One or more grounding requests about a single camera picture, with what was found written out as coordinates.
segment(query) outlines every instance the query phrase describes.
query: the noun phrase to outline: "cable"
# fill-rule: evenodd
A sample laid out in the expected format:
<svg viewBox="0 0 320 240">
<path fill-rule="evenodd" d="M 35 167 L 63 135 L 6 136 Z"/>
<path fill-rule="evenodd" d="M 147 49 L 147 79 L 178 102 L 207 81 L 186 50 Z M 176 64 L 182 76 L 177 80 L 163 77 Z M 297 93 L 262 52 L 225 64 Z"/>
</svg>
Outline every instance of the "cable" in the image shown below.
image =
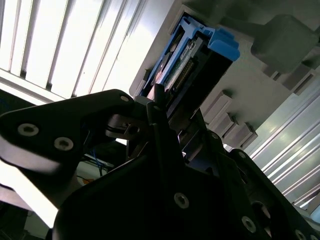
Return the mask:
<svg viewBox="0 0 320 240">
<path fill-rule="evenodd" d="M 11 107 L 10 107 L 9 104 L 8 104 L 5 100 L 3 100 L 2 98 L 0 98 L 0 104 L 2 104 L 7 111 L 10 111 Z"/>
<path fill-rule="evenodd" d="M 102 169 L 103 169 L 104 165 L 103 165 L 101 162 L 98 161 L 98 159 L 97 159 L 97 157 L 96 157 L 96 149 L 95 149 L 95 148 L 93 149 L 92 154 L 93 154 L 93 157 L 94 157 L 94 159 L 95 159 L 96 166 L 97 166 L 98 169 L 99 169 L 100 177 L 102 177 L 102 176 L 103 176 L 103 174 L 102 174 Z"/>
<path fill-rule="evenodd" d="M 83 179 L 83 180 L 85 180 L 85 181 L 87 181 L 88 183 L 90 183 L 90 181 L 89 181 L 88 179 L 86 179 L 86 178 L 84 178 L 84 177 L 82 177 L 82 176 L 77 175 L 77 177 L 78 177 L 78 178 L 81 178 L 81 179 Z"/>
</svg>

